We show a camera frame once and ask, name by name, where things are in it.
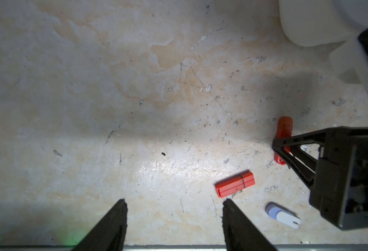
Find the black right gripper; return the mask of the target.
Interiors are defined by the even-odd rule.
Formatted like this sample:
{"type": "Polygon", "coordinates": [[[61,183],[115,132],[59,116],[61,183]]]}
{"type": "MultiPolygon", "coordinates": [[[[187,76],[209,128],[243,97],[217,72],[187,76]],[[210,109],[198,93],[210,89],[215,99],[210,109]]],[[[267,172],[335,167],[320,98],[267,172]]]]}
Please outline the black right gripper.
{"type": "Polygon", "coordinates": [[[275,138],[273,151],[311,188],[309,202],[342,231],[368,228],[368,128],[337,127],[275,138]],[[318,144],[317,159],[301,146],[318,144]]]}

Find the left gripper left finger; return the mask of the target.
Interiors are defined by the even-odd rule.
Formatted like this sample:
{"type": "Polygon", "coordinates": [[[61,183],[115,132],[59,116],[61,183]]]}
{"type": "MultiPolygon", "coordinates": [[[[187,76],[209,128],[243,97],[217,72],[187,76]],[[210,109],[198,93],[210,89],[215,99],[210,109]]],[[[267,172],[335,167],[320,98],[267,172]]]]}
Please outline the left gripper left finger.
{"type": "Polygon", "coordinates": [[[120,199],[74,251],[122,251],[127,231],[127,203],[120,199]]]}

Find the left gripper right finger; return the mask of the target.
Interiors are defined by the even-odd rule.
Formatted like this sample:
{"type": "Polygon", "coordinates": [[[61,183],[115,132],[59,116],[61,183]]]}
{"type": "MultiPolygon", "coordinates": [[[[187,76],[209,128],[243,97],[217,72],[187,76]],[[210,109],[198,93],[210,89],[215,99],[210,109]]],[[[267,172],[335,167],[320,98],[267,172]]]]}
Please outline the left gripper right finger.
{"type": "Polygon", "coordinates": [[[228,251],[275,250],[231,199],[223,202],[222,223],[228,251]]]}

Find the red rectangular usb drive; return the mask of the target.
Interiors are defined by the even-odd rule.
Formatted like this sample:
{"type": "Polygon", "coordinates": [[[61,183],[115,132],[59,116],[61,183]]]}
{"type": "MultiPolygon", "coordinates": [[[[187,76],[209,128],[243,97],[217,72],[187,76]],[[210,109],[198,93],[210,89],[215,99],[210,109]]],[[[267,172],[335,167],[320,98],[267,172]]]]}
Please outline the red rectangular usb drive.
{"type": "Polygon", "coordinates": [[[215,184],[215,190],[219,198],[225,198],[236,192],[242,191],[255,185],[254,174],[246,170],[238,173],[215,184]]]}

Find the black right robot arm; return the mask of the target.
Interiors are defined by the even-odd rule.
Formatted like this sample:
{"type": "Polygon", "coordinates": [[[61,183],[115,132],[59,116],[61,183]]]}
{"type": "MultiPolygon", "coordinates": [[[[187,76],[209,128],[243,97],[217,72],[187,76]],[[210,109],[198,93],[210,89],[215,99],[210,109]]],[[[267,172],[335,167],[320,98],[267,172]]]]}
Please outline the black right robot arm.
{"type": "MultiPolygon", "coordinates": [[[[330,55],[345,83],[368,94],[368,28],[330,55]]],[[[368,228],[368,127],[332,127],[292,134],[282,117],[272,142],[275,160],[292,169],[310,191],[309,203],[341,230],[368,228]]]]}

